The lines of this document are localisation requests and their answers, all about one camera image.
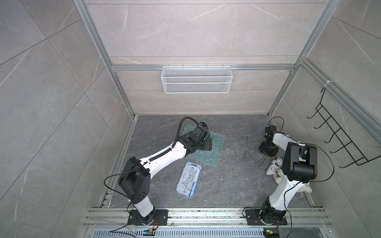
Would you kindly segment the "green transparent ruler set case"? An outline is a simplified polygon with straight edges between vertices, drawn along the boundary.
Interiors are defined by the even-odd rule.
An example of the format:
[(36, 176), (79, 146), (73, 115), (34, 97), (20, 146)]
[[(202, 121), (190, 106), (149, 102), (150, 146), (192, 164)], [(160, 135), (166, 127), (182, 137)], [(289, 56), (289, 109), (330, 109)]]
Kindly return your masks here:
[(195, 159), (205, 164), (217, 166), (222, 153), (226, 136), (210, 132), (211, 150), (197, 150), (195, 153), (188, 155), (190, 159)]

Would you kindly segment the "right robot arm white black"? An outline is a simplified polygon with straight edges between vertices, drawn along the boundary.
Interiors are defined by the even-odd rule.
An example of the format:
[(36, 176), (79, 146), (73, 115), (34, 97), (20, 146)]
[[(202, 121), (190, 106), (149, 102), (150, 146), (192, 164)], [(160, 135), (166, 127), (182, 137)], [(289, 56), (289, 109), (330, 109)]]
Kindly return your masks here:
[(270, 124), (265, 127), (265, 139), (259, 147), (261, 153), (275, 156), (279, 149), (285, 152), (280, 168), (283, 176), (275, 192), (266, 198), (261, 208), (245, 207), (242, 209), (242, 216), (249, 226), (264, 224), (280, 228), (289, 225), (290, 235), (293, 228), (292, 216), (289, 221), (286, 220), (286, 214), (290, 213), (289, 202), (309, 182), (320, 183), (332, 178), (335, 172), (334, 163), (328, 178), (315, 180), (318, 175), (317, 151), (321, 149), (319, 146), (299, 142)]

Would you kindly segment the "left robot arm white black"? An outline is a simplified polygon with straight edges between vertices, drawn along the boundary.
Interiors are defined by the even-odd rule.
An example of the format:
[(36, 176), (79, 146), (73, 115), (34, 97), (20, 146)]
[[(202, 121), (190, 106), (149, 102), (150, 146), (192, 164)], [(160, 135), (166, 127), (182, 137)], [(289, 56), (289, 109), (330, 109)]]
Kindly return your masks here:
[[(196, 127), (193, 131), (181, 135), (182, 124), (185, 120), (195, 122)], [(207, 124), (197, 122), (191, 117), (182, 118), (172, 144), (142, 159), (129, 158), (123, 171), (114, 175), (119, 176), (118, 185), (122, 189), (121, 195), (130, 200), (144, 224), (150, 224), (152, 220), (158, 222), (155, 207), (148, 197), (151, 179), (171, 163), (197, 150), (208, 151), (211, 148), (212, 142)]]

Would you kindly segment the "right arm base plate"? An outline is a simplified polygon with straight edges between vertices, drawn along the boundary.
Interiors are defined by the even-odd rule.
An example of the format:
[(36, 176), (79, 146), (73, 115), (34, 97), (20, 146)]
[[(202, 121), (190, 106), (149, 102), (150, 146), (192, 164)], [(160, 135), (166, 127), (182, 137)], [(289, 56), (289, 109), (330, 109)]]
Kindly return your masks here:
[(285, 217), (281, 218), (266, 218), (266, 221), (263, 221), (261, 218), (261, 209), (243, 209), (243, 216), (247, 220), (249, 226), (254, 225), (267, 225), (267, 226), (286, 226), (288, 222)]

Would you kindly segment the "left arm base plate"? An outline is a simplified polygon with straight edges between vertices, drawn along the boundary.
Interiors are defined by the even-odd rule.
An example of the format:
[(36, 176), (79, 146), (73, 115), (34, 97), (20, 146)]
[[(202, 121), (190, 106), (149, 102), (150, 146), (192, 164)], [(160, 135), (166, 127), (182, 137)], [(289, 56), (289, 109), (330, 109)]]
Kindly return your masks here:
[(128, 217), (129, 225), (159, 225), (166, 226), (168, 221), (167, 209), (153, 209), (146, 217), (141, 216), (141, 214), (136, 210), (131, 210)]

